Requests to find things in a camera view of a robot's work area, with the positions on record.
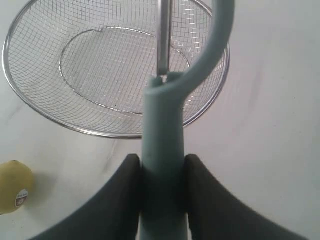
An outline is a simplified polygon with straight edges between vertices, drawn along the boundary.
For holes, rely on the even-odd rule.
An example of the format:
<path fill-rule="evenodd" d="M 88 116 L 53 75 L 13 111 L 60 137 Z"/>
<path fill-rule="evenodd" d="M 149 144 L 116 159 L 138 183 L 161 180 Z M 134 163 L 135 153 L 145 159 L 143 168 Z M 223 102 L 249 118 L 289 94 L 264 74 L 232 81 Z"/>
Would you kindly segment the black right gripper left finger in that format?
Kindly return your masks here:
<path fill-rule="evenodd" d="M 76 212 L 36 240 L 134 240 L 141 210 L 142 169 L 128 154 L 103 188 Z"/>

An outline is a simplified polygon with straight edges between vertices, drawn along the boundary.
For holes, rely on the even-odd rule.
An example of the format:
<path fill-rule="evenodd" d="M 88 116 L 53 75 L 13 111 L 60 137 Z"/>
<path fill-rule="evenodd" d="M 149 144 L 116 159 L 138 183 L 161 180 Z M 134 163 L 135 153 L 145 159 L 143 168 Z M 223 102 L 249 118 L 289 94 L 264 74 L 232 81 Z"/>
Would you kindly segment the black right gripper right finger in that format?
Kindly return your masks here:
<path fill-rule="evenodd" d="M 186 210 L 194 240 L 303 240 L 232 195 L 195 154 L 185 157 Z"/>

